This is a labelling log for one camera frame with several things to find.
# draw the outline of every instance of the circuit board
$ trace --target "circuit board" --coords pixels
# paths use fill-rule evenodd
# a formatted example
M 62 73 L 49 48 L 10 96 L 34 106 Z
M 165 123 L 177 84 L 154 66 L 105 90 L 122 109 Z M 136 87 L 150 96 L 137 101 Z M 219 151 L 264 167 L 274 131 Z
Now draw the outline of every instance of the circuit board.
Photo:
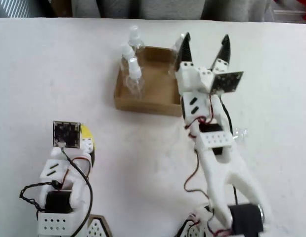
M 79 122 L 53 121 L 53 146 L 63 143 L 68 148 L 80 148 Z
M 234 92 L 244 72 L 216 74 L 211 94 Z

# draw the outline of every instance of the black wire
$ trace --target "black wire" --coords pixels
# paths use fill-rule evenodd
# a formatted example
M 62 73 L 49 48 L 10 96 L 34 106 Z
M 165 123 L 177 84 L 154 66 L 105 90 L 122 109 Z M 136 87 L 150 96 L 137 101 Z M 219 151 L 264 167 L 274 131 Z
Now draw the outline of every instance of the black wire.
M 231 120 L 230 114 L 228 113 L 227 108 L 225 107 L 225 104 L 223 103 L 221 97 L 220 97 L 220 101 L 221 101 L 223 110 L 224 110 L 224 112 L 225 112 L 225 114 L 226 114 L 226 116 L 227 116 L 227 119 L 228 119 L 228 125 L 229 125 L 229 127 L 230 127 L 230 132 L 231 132 L 232 135 L 233 135 L 233 127 L 232 127 L 232 120 Z M 238 205 L 238 198 L 237 198 L 237 192 L 236 192 L 235 186 L 233 186 L 233 191 L 234 191 L 235 204 Z
M 209 225 L 209 222 L 210 221 L 212 221 L 212 219 L 214 218 L 214 209 L 213 209 L 213 212 L 212 212 L 212 217 L 208 220 L 208 222 L 207 222 L 207 227 L 208 227 L 208 230 L 209 230 L 209 232 L 213 235 L 214 234 L 214 232 L 213 232 L 213 230 L 211 229 L 211 227 L 210 227 L 210 225 Z
M 27 189 L 29 188 L 33 188 L 33 187 L 38 187 L 38 186 L 43 186 L 43 185 L 52 185 L 53 186 L 53 183 L 52 182 L 44 182 L 44 183 L 37 183 L 37 184 L 31 184 L 31 185 L 28 185 L 28 186 L 25 186 L 21 192 L 20 192 L 20 198 L 25 200 L 26 202 L 28 202 L 29 204 L 32 204 L 35 206 L 36 210 L 37 211 L 45 211 L 44 208 L 41 208 L 40 205 L 35 201 L 34 198 L 26 198 L 24 197 L 24 193 Z
M 89 208 L 87 211 L 87 214 L 84 218 L 84 220 L 82 221 L 82 223 L 80 224 L 80 226 L 76 229 L 76 231 L 70 236 L 70 237 L 75 237 L 79 231 L 84 227 L 85 223 L 87 222 L 90 213 L 91 213 L 91 207 L 92 207 L 92 202 L 93 202 L 93 192 L 92 192 L 92 187 L 91 184 L 88 180 L 88 178 L 85 176 L 85 174 L 79 169 L 78 166 L 76 166 L 76 164 L 68 157 L 68 155 L 65 153 L 64 148 L 61 148 L 62 153 L 66 156 L 67 160 L 69 161 L 69 163 L 81 174 L 81 176 L 83 177 L 83 179 L 85 180 L 85 182 L 87 183 L 88 187 L 89 187 L 89 191 L 90 191 L 90 203 L 89 203 Z

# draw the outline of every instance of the yellow object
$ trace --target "yellow object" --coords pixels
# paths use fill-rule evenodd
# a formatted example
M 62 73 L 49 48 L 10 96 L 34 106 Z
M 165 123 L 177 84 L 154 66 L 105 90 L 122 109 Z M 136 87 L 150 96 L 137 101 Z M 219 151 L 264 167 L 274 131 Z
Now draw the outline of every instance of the yellow object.
M 93 149 L 95 149 L 94 138 L 93 138 L 93 135 L 90 132 L 89 128 L 87 126 L 83 125 L 83 124 L 81 124 L 80 128 L 81 128 L 81 131 L 82 131 L 82 138 L 83 139 L 91 138 L 92 143 L 93 143 Z

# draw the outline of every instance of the red wire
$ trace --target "red wire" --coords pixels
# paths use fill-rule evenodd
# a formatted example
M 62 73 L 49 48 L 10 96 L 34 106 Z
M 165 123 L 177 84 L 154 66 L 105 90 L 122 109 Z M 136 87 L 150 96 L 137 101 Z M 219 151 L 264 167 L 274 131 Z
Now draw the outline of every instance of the red wire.
M 213 106 L 212 106 L 212 100 L 211 100 L 211 95 L 209 96 L 210 98 L 210 111 L 211 111 L 211 118 L 210 120 L 207 122 L 207 117 L 205 116 L 198 116 L 197 118 L 195 118 L 189 125 L 186 125 L 184 127 L 184 129 L 188 129 L 196 120 L 199 122 L 199 123 L 203 123 L 203 124 L 210 124 L 214 118 L 214 113 L 213 113 Z M 196 138 L 196 136 L 192 135 L 191 132 L 188 134 L 188 136 L 190 138 Z
M 198 225 L 199 223 L 200 223 L 200 220 L 197 221 L 197 222 L 195 222 L 195 223 L 193 223 L 193 224 L 189 227 L 189 229 L 188 229 L 188 231 L 187 231 L 187 237 L 189 237 L 189 231 L 190 231 L 190 229 L 191 229 L 193 226 Z
M 227 232 L 227 233 L 225 233 L 222 237 L 227 237 L 227 236 L 229 236 L 230 233 L 231 233 L 231 231 L 230 231 L 229 229 L 227 229 L 227 230 L 221 229 L 221 230 L 216 231 L 216 232 L 213 234 L 213 237 L 218 237 L 219 234 L 224 233 L 224 232 Z
M 193 192 L 201 192 L 207 199 L 209 199 L 209 196 L 201 189 L 187 189 L 187 183 L 189 182 L 190 179 L 192 179 L 192 177 L 198 172 L 199 169 L 199 155 L 196 152 L 197 155 L 197 167 L 194 170 L 194 172 L 186 179 L 186 181 L 183 184 L 183 189 L 187 192 L 187 193 L 193 193 Z
M 87 177 L 88 177 L 89 174 L 90 174 L 90 170 L 91 170 L 91 163 L 90 163 L 90 161 L 87 158 L 85 158 L 85 157 L 76 157 L 76 158 L 73 158 L 72 161 L 74 161 L 76 159 L 82 159 L 82 160 L 86 160 L 86 161 L 89 162 L 89 170 L 88 170 L 88 174 L 87 174 Z M 65 173 L 64 178 L 63 178 L 63 184 L 64 184 L 64 182 L 66 180 L 68 172 L 69 172 L 69 169 L 66 170 L 66 173 Z

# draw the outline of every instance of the cable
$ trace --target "cable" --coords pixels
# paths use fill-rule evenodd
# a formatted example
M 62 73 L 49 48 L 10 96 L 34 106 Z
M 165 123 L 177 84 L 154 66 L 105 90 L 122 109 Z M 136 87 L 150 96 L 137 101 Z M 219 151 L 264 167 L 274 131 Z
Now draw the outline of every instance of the cable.
M 87 177 L 89 177 L 89 174 L 90 174 L 90 171 L 91 171 L 91 163 L 90 163 L 90 161 L 87 158 L 85 158 L 85 157 L 76 157 L 76 158 L 73 158 L 72 161 L 74 161 L 76 159 L 82 159 L 82 160 L 86 160 L 86 161 L 89 162 L 89 170 L 88 170 L 88 174 L 87 174 Z M 63 184 L 64 184 L 64 182 L 66 180 L 68 172 L 69 172 L 69 169 L 66 170 L 66 173 L 64 175 L 63 182 L 62 182 Z
M 217 230 L 216 232 L 214 232 L 214 231 L 211 229 L 209 223 L 212 221 L 213 218 L 214 218 L 214 209 L 213 209 L 211 218 L 210 218 L 210 219 L 208 220 L 208 222 L 207 222 L 208 230 L 209 230 L 209 232 L 213 235 L 213 237 L 218 237 L 219 234 L 224 233 L 224 232 L 227 232 L 227 233 L 224 234 L 222 237 L 227 237 L 227 236 L 229 236 L 230 233 L 231 233 L 231 230 L 230 230 L 230 229 L 226 229 L 226 230 L 225 230 L 225 229 L 220 229 L 220 230 Z
M 210 221 L 212 221 L 213 218 L 214 218 L 214 209 L 213 209 L 213 212 L 212 212 L 212 217 L 211 217 L 211 218 L 208 220 L 208 222 L 207 222 L 208 230 L 209 230 L 209 232 L 210 232 L 212 235 L 214 235 L 214 231 L 211 229 L 209 223 L 210 223 Z
M 224 112 L 225 112 L 225 114 L 226 114 L 226 116 L 227 116 L 228 125 L 229 125 L 229 127 L 230 127 L 230 132 L 231 132 L 232 135 L 233 135 L 233 127 L 232 127 L 232 120 L 231 120 L 230 114 L 229 114 L 229 112 L 227 111 L 227 108 L 225 107 L 225 104 L 223 103 L 221 97 L 220 97 L 220 101 L 221 101 L 223 110 L 224 110 Z M 238 198 L 237 198 L 237 192 L 236 192 L 235 186 L 233 186 L 233 191 L 234 191 L 235 204 L 238 205 Z
M 195 171 L 186 179 L 186 181 L 183 184 L 183 189 L 187 192 L 187 193 L 192 193 L 192 192 L 201 192 L 204 196 L 206 196 L 207 199 L 209 199 L 209 196 L 201 189 L 187 189 L 186 185 L 188 183 L 188 181 L 197 173 L 198 169 L 199 169 L 199 156 L 198 153 L 197 154 L 197 167 L 195 169 Z
M 79 169 L 79 167 L 68 157 L 68 155 L 65 153 L 64 148 L 61 148 L 62 153 L 66 156 L 67 160 L 69 161 L 69 163 L 81 174 L 81 176 L 83 177 L 83 179 L 85 180 L 85 182 L 87 183 L 88 187 L 89 187 L 89 191 L 90 191 L 90 203 L 89 203 L 89 208 L 87 211 L 87 214 L 84 218 L 84 220 L 82 221 L 82 223 L 80 224 L 80 226 L 76 229 L 76 231 L 70 236 L 70 237 L 75 237 L 79 231 L 84 227 L 85 223 L 87 222 L 89 216 L 90 216 L 90 212 L 91 212 L 91 207 L 92 207 L 92 202 L 93 202 L 93 192 L 92 192 L 92 187 L 91 184 L 88 180 L 88 178 L 85 176 L 85 174 Z
M 193 224 L 189 227 L 189 229 L 188 229 L 188 231 L 187 231 L 187 237 L 189 237 L 189 231 L 190 231 L 190 229 L 191 229 L 193 226 L 198 225 L 199 223 L 200 223 L 200 220 L 198 220 L 197 222 L 193 223 Z
M 210 112 L 211 112 L 211 118 L 209 121 L 207 121 L 207 117 L 205 116 L 198 116 L 197 118 L 195 118 L 189 125 L 186 125 L 184 127 L 184 129 L 188 129 L 193 123 L 194 121 L 198 121 L 199 123 L 203 123 L 203 124 L 210 124 L 214 118 L 214 113 L 213 113 L 213 106 L 212 106 L 212 100 L 211 100 L 211 95 L 209 96 L 209 100 L 210 100 Z M 190 138 L 197 138 L 196 136 L 192 135 L 191 132 L 189 132 L 188 137 Z
M 21 190 L 19 198 L 25 200 L 26 202 L 28 202 L 31 205 L 34 205 L 37 211 L 41 211 L 41 212 L 45 211 L 45 209 L 41 208 L 40 205 L 35 201 L 34 198 L 24 197 L 24 193 L 25 193 L 25 191 L 27 189 L 33 188 L 33 187 L 38 187 L 38 186 L 44 186 L 44 185 L 51 185 L 51 186 L 53 186 L 57 190 L 61 189 L 61 186 L 62 186 L 62 184 L 57 182 L 56 180 L 53 180 L 52 182 L 44 182 L 44 183 L 31 184 L 31 185 L 25 186 Z
M 227 236 L 229 236 L 230 233 L 231 233 L 231 231 L 230 231 L 229 229 L 226 229 L 226 230 L 225 230 L 225 229 L 221 229 L 221 230 L 216 231 L 216 232 L 213 234 L 213 237 L 218 237 L 219 234 L 224 233 L 224 232 L 226 232 L 226 234 L 222 235 L 222 237 L 227 237 Z

